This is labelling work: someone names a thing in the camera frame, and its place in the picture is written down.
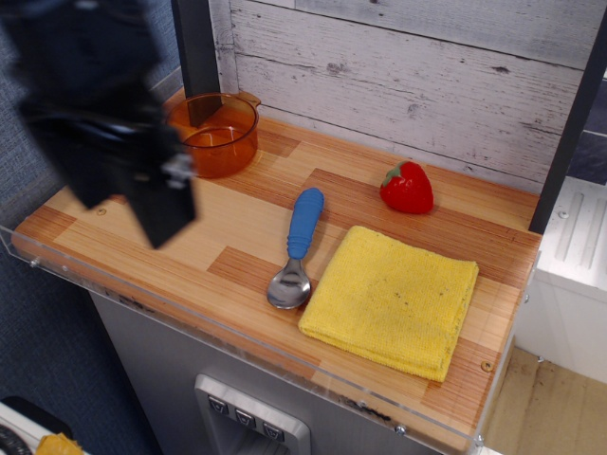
white wooden wall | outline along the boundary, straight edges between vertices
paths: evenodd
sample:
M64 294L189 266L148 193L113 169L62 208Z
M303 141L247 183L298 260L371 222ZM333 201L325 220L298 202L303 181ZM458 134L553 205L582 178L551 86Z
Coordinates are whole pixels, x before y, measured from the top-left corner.
M211 0L222 91L539 192L607 0Z

transparent orange pot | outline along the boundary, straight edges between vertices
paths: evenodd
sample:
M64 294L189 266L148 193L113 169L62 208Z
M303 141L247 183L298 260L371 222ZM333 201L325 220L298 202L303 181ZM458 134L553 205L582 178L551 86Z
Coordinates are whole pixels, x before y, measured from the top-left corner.
M185 99L168 116L201 177L224 177L246 168L257 153L257 106L246 92Z

wooden floor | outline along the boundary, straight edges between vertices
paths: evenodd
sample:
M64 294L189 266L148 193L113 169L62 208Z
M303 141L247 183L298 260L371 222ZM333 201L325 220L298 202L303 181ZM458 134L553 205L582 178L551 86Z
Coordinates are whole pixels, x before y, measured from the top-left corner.
M503 455L607 454L607 384L514 349L486 446Z

button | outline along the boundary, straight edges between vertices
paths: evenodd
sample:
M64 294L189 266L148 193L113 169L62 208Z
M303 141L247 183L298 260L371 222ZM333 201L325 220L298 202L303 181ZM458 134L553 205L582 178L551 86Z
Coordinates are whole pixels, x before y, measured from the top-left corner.
M280 428L273 427L272 425L264 422L264 433L270 439L283 443L285 441L285 434Z
M220 414L228 415L228 405L223 401L209 395L209 404L211 407L219 412Z
M246 412L237 409L236 410L236 420L240 422L245 427L255 428L255 417Z

spoon bowl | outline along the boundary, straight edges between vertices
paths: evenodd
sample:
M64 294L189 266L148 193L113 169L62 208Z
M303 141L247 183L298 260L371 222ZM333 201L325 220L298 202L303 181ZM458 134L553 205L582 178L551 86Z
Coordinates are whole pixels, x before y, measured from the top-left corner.
M304 303L312 286L309 278L305 275L302 262L297 259L289 259L280 272L272 279L267 289L267 301L276 308L290 310Z

